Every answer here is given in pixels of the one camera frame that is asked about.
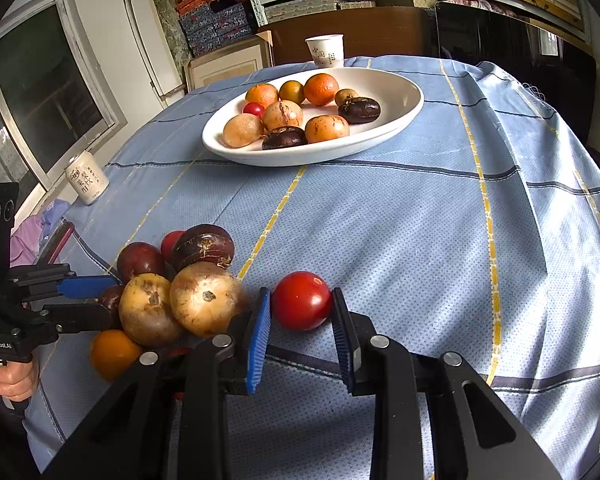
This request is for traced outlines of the person's left hand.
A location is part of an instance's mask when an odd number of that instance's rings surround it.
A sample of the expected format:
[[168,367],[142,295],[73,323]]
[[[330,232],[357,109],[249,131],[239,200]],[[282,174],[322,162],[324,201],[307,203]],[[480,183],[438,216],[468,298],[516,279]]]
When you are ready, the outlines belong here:
[[0,396],[10,402],[30,399],[38,388],[38,362],[7,362],[0,365]]

